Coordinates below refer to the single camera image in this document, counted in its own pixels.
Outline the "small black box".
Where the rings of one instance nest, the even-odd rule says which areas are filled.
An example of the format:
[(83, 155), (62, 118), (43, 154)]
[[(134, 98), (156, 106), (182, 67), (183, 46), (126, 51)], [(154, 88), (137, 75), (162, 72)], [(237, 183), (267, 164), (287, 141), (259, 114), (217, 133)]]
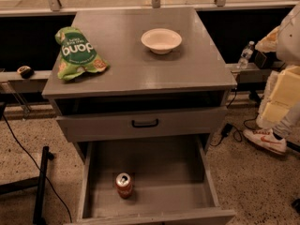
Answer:
[(272, 52), (257, 52), (254, 64), (259, 69), (267, 69), (270, 68), (274, 63), (274, 54)]

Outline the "grey drawer cabinet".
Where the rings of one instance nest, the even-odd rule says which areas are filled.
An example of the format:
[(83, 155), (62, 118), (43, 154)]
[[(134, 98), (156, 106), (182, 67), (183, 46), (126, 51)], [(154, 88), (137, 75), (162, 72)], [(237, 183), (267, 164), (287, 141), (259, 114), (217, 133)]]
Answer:
[[(80, 11), (73, 24), (110, 66), (70, 82), (51, 73), (42, 95), (57, 117), (226, 108), (236, 81), (194, 8)], [(151, 52), (141, 37), (156, 28), (177, 32), (182, 43), (167, 54)], [(194, 135), (207, 147), (216, 131)], [(69, 143), (84, 157), (95, 142)]]

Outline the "person with yellow box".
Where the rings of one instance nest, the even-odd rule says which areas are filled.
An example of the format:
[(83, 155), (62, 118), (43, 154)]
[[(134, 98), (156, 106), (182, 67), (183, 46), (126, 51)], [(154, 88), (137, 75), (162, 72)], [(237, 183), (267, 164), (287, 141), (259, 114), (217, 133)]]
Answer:
[(274, 52), (287, 65), (270, 74), (257, 120), (261, 128), (271, 128), (281, 138), (287, 137), (300, 116), (300, 4), (255, 48), (263, 53)]

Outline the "red coke can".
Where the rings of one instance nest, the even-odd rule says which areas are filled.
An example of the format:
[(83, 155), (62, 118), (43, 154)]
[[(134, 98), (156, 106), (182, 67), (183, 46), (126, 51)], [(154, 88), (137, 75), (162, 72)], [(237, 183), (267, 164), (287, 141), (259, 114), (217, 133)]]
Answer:
[(121, 198), (127, 199), (132, 195), (133, 184), (129, 174), (125, 172), (119, 173), (115, 178), (115, 185)]

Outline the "black tape measure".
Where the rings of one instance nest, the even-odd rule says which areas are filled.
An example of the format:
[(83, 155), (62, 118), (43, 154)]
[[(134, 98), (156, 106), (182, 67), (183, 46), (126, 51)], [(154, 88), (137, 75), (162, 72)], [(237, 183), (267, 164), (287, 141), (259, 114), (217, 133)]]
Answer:
[(17, 72), (23, 79), (28, 79), (34, 74), (34, 70), (29, 66), (21, 66), (17, 69)]

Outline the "white bowl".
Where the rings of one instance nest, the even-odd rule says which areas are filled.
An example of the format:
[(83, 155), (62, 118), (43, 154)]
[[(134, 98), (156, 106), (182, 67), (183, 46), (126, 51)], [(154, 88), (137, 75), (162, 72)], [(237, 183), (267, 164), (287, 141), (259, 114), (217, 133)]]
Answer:
[(167, 54), (182, 43), (182, 38), (173, 30), (156, 28), (144, 32), (141, 42), (155, 54)]

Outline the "black metal stand left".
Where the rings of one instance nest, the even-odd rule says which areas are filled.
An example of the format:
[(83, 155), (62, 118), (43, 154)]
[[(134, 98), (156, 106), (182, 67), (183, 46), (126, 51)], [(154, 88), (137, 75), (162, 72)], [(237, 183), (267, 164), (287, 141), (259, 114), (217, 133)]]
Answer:
[(27, 188), (37, 187), (35, 209), (33, 215), (33, 225), (47, 225), (45, 218), (42, 216), (44, 192), (46, 185), (46, 172), (48, 168), (48, 161), (53, 160), (54, 155), (50, 152), (48, 146), (44, 146), (42, 150), (42, 158), (40, 163), (39, 176), (27, 178), (24, 180), (4, 184), (0, 186), (0, 194), (8, 194), (24, 190)]

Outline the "clear plastic water bottle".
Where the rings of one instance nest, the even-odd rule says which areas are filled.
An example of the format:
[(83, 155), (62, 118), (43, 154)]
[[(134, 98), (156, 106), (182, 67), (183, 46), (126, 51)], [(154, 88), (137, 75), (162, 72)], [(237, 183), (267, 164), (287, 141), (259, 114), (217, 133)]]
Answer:
[(239, 69), (245, 69), (248, 66), (249, 59), (254, 52), (254, 42), (250, 41), (241, 52), (238, 65)]

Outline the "green chip bag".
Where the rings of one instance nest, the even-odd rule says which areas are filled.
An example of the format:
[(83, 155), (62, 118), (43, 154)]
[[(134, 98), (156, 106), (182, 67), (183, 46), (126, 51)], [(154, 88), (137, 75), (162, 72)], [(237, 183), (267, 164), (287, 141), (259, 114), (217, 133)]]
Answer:
[(85, 35), (76, 27), (61, 28), (55, 35), (60, 48), (57, 76), (64, 81), (88, 73), (105, 71), (109, 64), (101, 58)]

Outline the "open bottom grey drawer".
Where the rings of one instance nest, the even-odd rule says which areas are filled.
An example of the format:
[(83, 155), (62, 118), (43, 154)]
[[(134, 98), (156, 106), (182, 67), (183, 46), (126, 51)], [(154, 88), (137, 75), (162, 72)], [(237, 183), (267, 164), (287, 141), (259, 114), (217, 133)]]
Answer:
[[(119, 173), (131, 177), (127, 199)], [(197, 135), (88, 144), (78, 225), (226, 225), (234, 216), (219, 205)]]

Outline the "white and red sneaker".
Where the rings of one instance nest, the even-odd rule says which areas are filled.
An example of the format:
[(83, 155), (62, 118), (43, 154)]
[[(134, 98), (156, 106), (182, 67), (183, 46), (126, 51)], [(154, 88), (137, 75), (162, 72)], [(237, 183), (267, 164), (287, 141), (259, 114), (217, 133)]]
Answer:
[(273, 153), (283, 155), (286, 152), (286, 140), (278, 139), (271, 128), (258, 130), (245, 129), (243, 135), (252, 143)]

